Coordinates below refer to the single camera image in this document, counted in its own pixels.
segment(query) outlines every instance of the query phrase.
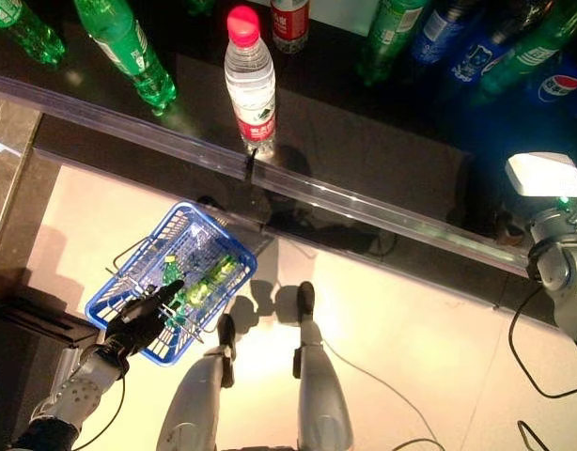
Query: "shopping basket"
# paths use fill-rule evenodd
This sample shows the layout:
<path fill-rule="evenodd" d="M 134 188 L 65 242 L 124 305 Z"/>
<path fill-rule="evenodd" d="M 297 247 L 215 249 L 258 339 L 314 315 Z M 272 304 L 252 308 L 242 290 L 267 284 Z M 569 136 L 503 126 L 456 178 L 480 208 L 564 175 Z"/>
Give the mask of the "shopping basket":
<path fill-rule="evenodd" d="M 86 305 L 86 315 L 102 329 L 127 301 L 162 284 L 166 256 L 175 256 L 186 288 L 204 280 L 222 259 L 235 262 L 231 273 L 208 290 L 210 293 L 198 307 L 183 307 L 181 320 L 176 312 L 162 306 L 161 314 L 167 317 L 162 319 L 165 328 L 142 351 L 158 365 L 173 365 L 195 339 L 202 341 L 200 334 L 206 325 L 257 268 L 253 254 L 190 202 L 174 206 L 155 230 L 133 248 L 136 250 L 121 268 L 116 260 L 123 254 L 117 256 L 116 270 L 110 271 L 113 277 Z"/>

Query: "white floor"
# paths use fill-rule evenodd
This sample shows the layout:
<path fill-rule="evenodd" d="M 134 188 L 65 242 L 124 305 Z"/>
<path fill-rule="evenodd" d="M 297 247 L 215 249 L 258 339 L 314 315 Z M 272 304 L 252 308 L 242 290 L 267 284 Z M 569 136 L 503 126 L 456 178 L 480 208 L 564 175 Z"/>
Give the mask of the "white floor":
<path fill-rule="evenodd" d="M 62 168 L 30 258 L 30 286 L 58 296 L 69 311 L 81 315 L 108 279 L 104 268 L 111 259 L 149 233 L 176 201 Z M 265 316 L 270 312 L 264 311 L 238 344 L 236 384 L 222 393 L 218 449 L 295 445 L 299 382 L 292 378 L 291 366 L 299 334 L 276 317 L 287 320 L 283 301 L 291 299 L 294 286 L 311 280 L 324 337 L 344 357 L 407 397 L 446 450 L 523 450 L 519 419 L 553 451 L 577 450 L 577 396 L 547 400 L 534 392 L 509 353 L 509 313 L 286 240 L 262 254 L 254 280 L 256 289 L 245 287 L 242 295 L 253 299 L 254 291 L 265 305 L 261 293 L 269 283 L 280 314 Z M 526 319 L 519 326 L 517 345 L 540 384 L 552 392 L 577 386 L 574 344 Z M 118 419 L 86 449 L 154 450 L 179 381 L 215 339 L 214 334 L 206 336 L 205 345 L 194 344 L 169 368 L 133 357 Z M 357 450 L 390 450 L 429 436 L 399 396 L 330 355 L 350 408 Z M 109 421 L 120 394 L 118 383 L 103 397 L 78 445 Z M 437 448 L 421 443 L 408 449 Z"/>

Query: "pepsi logo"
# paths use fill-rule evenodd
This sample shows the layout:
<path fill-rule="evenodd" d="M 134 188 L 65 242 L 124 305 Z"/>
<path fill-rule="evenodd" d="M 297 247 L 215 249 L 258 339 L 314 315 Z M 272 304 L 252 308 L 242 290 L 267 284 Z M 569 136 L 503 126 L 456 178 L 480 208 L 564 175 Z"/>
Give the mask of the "pepsi logo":
<path fill-rule="evenodd" d="M 568 75 L 552 75 L 539 86 L 538 97 L 541 101 L 557 101 L 577 88 L 577 78 Z"/>

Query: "bottle cap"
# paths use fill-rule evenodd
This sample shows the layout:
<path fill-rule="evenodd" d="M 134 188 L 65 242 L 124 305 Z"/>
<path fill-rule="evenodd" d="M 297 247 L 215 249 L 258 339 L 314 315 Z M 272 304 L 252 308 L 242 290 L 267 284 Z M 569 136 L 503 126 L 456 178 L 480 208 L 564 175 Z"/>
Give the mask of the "bottle cap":
<path fill-rule="evenodd" d="M 259 39 L 259 19 L 249 7 L 235 7 L 227 18 L 230 40 L 239 47 L 249 47 Z"/>

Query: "robot leg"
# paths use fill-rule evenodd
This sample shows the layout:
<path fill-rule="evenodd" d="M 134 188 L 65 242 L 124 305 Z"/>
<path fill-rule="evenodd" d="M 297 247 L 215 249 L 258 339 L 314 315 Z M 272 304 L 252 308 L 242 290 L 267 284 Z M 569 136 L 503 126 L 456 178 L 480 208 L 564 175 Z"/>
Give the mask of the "robot leg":
<path fill-rule="evenodd" d="M 224 314 L 218 325 L 220 346 L 205 353 L 186 373 L 172 400 L 157 451 L 214 451 L 220 390 L 234 383 L 234 322 Z"/>
<path fill-rule="evenodd" d="M 293 375 L 301 379 L 299 391 L 300 451 L 348 451 L 353 432 L 347 404 L 333 364 L 321 345 L 314 322 L 314 287 L 299 286 L 297 304 L 301 324 L 301 347 L 295 351 Z"/>

